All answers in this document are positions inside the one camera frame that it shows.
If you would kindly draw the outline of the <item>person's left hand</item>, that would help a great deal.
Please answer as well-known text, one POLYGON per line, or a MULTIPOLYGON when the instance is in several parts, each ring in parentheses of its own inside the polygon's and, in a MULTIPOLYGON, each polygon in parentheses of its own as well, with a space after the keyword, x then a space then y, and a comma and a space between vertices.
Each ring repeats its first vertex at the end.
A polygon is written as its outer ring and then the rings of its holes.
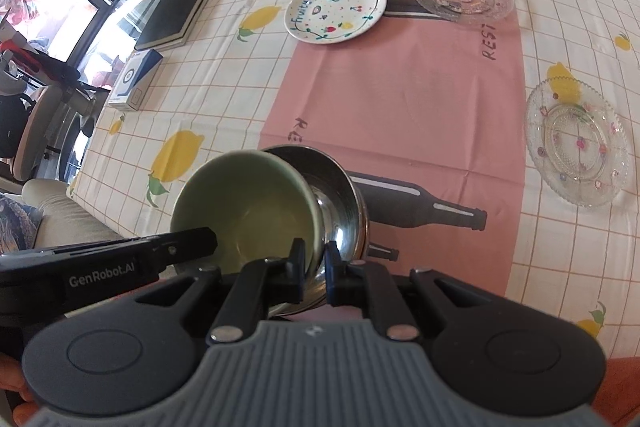
POLYGON ((39 407, 30 393, 21 364, 16 360, 1 355, 0 357, 1 389, 17 393, 22 402, 13 409, 13 421, 17 426, 23 426, 38 412, 39 407))

